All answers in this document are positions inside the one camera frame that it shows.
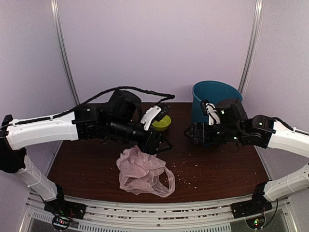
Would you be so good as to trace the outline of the aluminium frame post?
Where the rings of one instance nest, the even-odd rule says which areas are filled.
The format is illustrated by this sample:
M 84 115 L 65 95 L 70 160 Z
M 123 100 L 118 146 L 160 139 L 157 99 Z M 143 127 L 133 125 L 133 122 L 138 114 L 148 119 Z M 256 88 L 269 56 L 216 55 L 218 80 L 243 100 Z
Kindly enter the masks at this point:
M 241 95 L 244 97 L 248 84 L 249 79 L 251 76 L 251 71 L 253 67 L 253 57 L 255 54 L 255 51 L 258 47 L 258 41 L 259 41 L 259 35 L 261 30 L 261 24 L 262 24 L 262 18 L 263 18 L 263 7 L 264 7 L 264 0 L 256 0 L 255 1 L 255 9 L 253 14 L 253 23 L 252 23 L 252 29 L 249 39 L 249 45 L 247 50 L 247 55 L 244 63 L 244 67 L 242 70 L 242 75 L 238 87 L 238 91 L 241 93 Z
M 64 40 L 62 26 L 61 26 L 58 1 L 51 0 L 50 3 L 51 3 L 51 10 L 52 10 L 52 15 L 53 15 L 54 25 L 56 28 L 56 35 L 57 35 L 57 40 L 59 44 L 60 55 L 61 55 L 61 59 L 62 59 L 64 71 L 65 71 L 65 76 L 66 76 L 66 79 L 69 85 L 69 90 L 72 94 L 74 103 L 75 105 L 79 105 L 80 100 L 79 100 L 77 90 L 75 87 L 75 83 L 72 77 L 69 59 L 68 59 L 68 55 L 66 51 L 65 40 Z

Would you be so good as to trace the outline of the aluminium front rail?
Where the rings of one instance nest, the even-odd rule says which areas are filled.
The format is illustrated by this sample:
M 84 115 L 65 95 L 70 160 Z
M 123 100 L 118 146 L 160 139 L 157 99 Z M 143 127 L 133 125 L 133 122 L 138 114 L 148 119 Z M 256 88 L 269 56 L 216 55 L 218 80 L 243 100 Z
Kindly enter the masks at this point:
M 86 206 L 83 219 L 74 219 L 69 232 L 296 232 L 287 198 L 264 213 L 235 218 L 231 204 L 250 195 L 189 203 L 117 203 L 66 196 Z

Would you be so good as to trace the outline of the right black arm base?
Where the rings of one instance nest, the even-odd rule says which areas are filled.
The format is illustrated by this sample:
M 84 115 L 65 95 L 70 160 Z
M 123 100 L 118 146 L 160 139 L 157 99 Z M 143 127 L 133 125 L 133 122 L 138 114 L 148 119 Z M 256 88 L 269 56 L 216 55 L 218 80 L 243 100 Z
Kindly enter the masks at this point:
M 257 217 L 246 220 L 249 228 L 254 230 L 261 230 L 267 225 L 265 212 L 272 209 L 272 203 L 264 197 L 265 185 L 266 182 L 258 184 L 250 200 L 231 204 L 231 211 L 234 219 L 242 217 L 247 218 L 259 214 Z

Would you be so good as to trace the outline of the green plastic bowl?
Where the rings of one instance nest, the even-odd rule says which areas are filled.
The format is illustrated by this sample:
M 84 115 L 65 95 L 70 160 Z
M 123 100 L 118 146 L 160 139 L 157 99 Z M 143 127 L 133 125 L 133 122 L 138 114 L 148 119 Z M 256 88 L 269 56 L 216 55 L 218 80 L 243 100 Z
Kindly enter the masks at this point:
M 152 127 L 157 131 L 166 131 L 171 124 L 170 116 L 164 116 L 160 121 L 154 121 Z

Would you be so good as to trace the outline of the pink plastic trash bag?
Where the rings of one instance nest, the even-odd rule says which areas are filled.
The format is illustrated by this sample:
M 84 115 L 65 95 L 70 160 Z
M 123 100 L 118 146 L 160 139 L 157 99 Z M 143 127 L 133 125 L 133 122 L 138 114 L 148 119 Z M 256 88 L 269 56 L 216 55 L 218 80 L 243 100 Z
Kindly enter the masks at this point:
M 126 192 L 166 198 L 176 189 L 174 173 L 167 168 L 166 162 L 156 155 L 141 152 L 137 146 L 125 149 L 116 165 L 120 172 L 119 188 Z

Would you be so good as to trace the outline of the right aluminium frame post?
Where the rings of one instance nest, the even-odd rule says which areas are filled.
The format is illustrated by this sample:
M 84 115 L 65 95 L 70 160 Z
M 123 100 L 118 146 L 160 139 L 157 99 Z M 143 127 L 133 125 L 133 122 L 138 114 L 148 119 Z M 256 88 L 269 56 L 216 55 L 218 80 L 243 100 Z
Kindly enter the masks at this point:
M 261 24 L 262 24 L 262 18 L 263 18 L 263 7 L 264 7 L 264 0 L 256 0 L 255 1 L 255 9 L 253 14 L 253 23 L 252 23 L 252 29 L 249 39 L 249 45 L 247 50 L 247 55 L 244 63 L 244 67 L 242 70 L 242 75 L 238 87 L 238 91 L 241 93 L 241 95 L 244 97 L 248 84 L 249 79 L 251 76 L 251 71 L 253 67 L 253 57 L 255 54 L 255 51 L 258 47 L 258 41 L 259 41 L 259 35 L 261 30 Z

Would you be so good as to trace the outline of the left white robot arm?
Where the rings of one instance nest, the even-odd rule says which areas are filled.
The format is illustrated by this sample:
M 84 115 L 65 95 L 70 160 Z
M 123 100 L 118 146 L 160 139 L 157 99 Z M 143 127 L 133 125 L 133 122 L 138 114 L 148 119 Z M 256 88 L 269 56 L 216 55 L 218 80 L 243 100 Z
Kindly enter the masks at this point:
M 132 121 L 133 113 L 117 115 L 97 104 L 28 120 L 6 115 L 0 128 L 0 169 L 19 176 L 58 214 L 64 215 L 70 207 L 62 187 L 41 173 L 27 155 L 26 147 L 54 141 L 110 139 L 135 144 L 142 152 L 155 155 L 173 147 L 151 127 L 166 112 L 159 106 L 151 107 L 138 122 Z

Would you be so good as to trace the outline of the left aluminium frame post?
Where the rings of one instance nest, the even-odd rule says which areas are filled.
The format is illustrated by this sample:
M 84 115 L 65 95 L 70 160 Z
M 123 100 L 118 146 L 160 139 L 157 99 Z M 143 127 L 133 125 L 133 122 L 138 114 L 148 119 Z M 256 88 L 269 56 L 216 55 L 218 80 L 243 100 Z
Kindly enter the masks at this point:
M 75 105 L 79 105 L 80 100 L 79 100 L 77 90 L 75 87 L 75 83 L 72 77 L 69 59 L 68 59 L 68 55 L 66 51 L 65 40 L 64 40 L 62 26 L 61 26 L 58 1 L 51 0 L 50 3 L 51 3 L 51 10 L 52 10 L 52 15 L 53 15 L 54 25 L 56 28 L 56 35 L 57 35 L 57 40 L 59 44 L 60 55 L 61 55 L 61 59 L 62 59 L 64 71 L 65 71 L 65 76 L 66 76 L 66 79 L 69 85 L 69 90 L 72 94 L 74 103 Z

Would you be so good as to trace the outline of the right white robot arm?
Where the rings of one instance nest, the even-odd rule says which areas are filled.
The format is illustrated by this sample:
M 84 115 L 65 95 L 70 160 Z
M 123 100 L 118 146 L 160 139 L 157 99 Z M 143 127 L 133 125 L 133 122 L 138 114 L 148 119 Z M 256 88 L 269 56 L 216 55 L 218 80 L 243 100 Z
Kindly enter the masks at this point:
M 257 115 L 231 124 L 204 122 L 191 124 L 184 130 L 184 136 L 194 144 L 239 143 L 242 146 L 254 145 L 262 148 L 285 150 L 304 157 L 309 156 L 309 134 L 290 127 L 279 118 Z M 256 186 L 253 199 L 248 201 L 248 210 L 258 213 L 266 205 L 281 197 L 295 193 L 309 186 L 309 166 L 277 180 Z

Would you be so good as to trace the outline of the blue plastic trash bin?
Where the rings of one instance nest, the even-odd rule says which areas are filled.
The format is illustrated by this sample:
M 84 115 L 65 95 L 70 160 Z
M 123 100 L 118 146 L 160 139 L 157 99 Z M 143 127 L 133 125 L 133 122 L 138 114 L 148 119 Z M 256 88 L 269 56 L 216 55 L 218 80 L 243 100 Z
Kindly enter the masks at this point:
M 240 126 L 247 119 L 242 105 L 243 97 L 234 87 L 218 81 L 202 81 L 192 88 L 192 123 L 208 123 L 208 116 L 204 116 L 200 107 L 202 100 L 208 100 L 215 105 L 220 117 L 220 124 Z

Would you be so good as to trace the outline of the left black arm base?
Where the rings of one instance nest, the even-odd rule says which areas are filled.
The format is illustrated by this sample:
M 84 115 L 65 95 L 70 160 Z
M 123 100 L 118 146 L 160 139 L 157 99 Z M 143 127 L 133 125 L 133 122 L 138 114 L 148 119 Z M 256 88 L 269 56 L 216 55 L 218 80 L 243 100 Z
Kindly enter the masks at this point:
M 59 204 L 55 201 L 44 201 L 44 210 L 52 213 L 52 226 L 58 230 L 63 231 L 69 228 L 74 222 L 74 219 L 83 219 L 86 211 L 86 205 L 82 203 L 75 203 L 70 201 L 63 201 Z

